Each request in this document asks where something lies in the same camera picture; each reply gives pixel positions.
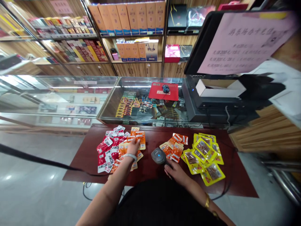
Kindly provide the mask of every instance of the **hand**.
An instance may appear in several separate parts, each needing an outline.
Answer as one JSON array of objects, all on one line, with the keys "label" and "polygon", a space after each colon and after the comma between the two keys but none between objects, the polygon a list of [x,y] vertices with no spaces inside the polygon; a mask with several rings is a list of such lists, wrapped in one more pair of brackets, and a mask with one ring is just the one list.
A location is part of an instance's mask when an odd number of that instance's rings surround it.
[{"label": "hand", "polygon": [[134,156],[137,155],[138,152],[138,148],[140,147],[140,139],[136,142],[135,139],[133,139],[129,145],[128,145],[128,150],[126,151],[126,153],[128,154],[133,154]]},{"label": "hand", "polygon": [[172,168],[168,165],[165,165],[165,173],[169,173],[178,184],[182,185],[183,187],[187,187],[192,179],[184,172],[178,163],[169,159],[167,159],[167,161]]}]

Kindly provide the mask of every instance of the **glass counter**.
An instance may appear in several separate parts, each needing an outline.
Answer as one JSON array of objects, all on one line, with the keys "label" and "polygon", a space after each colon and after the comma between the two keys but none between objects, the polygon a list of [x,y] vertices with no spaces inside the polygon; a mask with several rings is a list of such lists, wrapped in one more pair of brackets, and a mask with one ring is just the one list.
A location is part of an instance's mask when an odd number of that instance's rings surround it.
[{"label": "glass counter", "polygon": [[[182,83],[186,78],[140,78],[121,77],[104,103],[97,119],[106,124],[132,124],[166,127],[200,126],[199,123],[189,122],[187,109],[182,93]],[[148,94],[153,82],[173,83],[178,85],[179,101],[149,99]],[[126,115],[118,115],[117,110],[122,97],[134,94],[136,101],[141,104],[132,108]]]},{"label": "glass counter", "polygon": [[0,126],[89,129],[118,77],[0,76]]}]

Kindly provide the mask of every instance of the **person's left hand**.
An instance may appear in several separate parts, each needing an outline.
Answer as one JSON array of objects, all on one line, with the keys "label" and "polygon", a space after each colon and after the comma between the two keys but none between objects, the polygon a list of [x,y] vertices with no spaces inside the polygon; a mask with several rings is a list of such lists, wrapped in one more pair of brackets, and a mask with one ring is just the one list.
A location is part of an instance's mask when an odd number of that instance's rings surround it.
[{"label": "person's left hand", "polygon": [[140,139],[136,142],[135,139],[133,139],[129,145],[128,145],[128,150],[126,151],[126,153],[128,154],[133,154],[134,156],[137,155],[138,152],[138,148],[140,147]]}]

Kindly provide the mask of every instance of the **black strap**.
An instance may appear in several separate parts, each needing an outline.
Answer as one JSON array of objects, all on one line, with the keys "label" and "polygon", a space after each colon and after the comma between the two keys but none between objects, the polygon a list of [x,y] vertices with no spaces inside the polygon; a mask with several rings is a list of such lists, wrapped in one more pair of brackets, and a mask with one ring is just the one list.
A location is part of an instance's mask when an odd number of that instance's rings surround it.
[{"label": "black strap", "polygon": [[41,164],[44,164],[44,165],[55,166],[55,167],[59,167],[59,168],[66,169],[66,170],[73,170],[73,171],[84,172],[86,174],[89,174],[90,176],[98,176],[99,177],[99,176],[108,176],[108,175],[110,175],[110,174],[104,174],[104,175],[90,174],[90,173],[88,173],[88,172],[86,172],[86,171],[84,171],[82,169],[74,168],[74,167],[71,167],[71,166],[59,163],[59,162],[55,162],[55,161],[43,159],[43,158],[40,158],[40,157],[37,157],[37,156],[34,156],[34,155],[30,155],[30,154],[27,154],[25,152],[21,152],[21,151],[18,151],[16,149],[7,147],[7,146],[5,146],[3,144],[0,144],[0,152],[3,153],[3,154],[7,154],[7,155],[11,155],[11,156],[23,159],[23,160],[27,160],[27,161],[30,161],[30,162],[35,162],[35,163],[41,163]]}]

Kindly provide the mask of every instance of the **pink paper sign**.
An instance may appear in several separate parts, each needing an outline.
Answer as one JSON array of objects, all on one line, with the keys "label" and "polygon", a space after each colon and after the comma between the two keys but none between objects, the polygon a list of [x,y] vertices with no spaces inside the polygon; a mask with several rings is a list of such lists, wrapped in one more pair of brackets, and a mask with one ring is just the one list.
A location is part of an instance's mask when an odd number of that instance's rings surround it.
[{"label": "pink paper sign", "polygon": [[298,29],[292,12],[225,13],[198,73],[237,74],[254,70]]},{"label": "pink paper sign", "polygon": [[67,0],[50,1],[55,11],[59,14],[70,14],[73,13]]}]

